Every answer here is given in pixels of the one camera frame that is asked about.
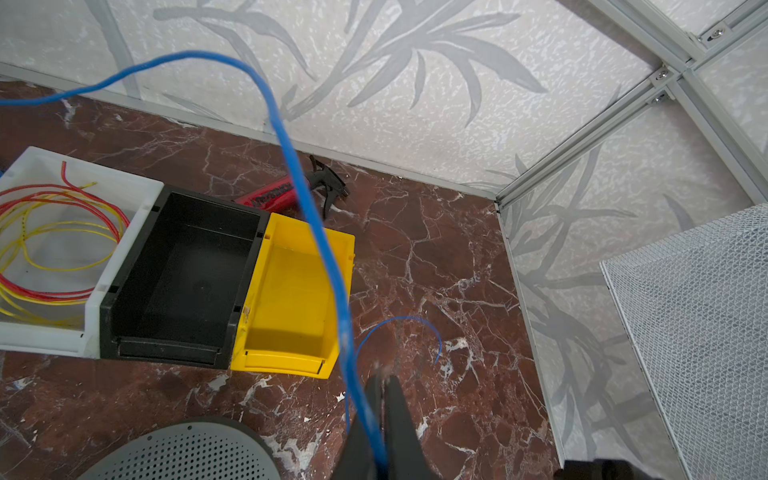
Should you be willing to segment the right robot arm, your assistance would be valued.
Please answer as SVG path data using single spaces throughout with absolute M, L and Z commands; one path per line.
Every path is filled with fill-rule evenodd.
M 592 461 L 566 460 L 553 474 L 554 480 L 654 480 L 626 460 L 595 459 Z

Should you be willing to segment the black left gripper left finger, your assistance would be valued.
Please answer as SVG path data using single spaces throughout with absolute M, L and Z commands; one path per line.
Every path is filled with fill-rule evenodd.
M 380 374 L 372 375 L 368 379 L 365 385 L 365 395 L 374 413 L 374 418 L 377 420 L 375 432 L 381 434 L 383 394 Z M 331 478 L 333 480 L 375 480 L 379 478 L 379 469 L 376 466 L 374 453 L 364 430 L 364 422 L 359 415 L 355 416 L 351 424 L 351 431 L 341 449 Z

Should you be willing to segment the grey perforated cable spool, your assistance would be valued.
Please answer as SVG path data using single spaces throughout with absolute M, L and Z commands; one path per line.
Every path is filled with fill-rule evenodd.
M 240 422 L 201 417 L 141 436 L 90 467 L 82 479 L 278 479 L 271 452 Z

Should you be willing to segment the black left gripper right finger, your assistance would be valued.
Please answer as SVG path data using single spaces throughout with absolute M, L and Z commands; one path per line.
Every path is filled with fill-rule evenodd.
M 424 455 L 401 383 L 395 376 L 389 376 L 384 382 L 383 418 L 386 478 L 437 479 Z

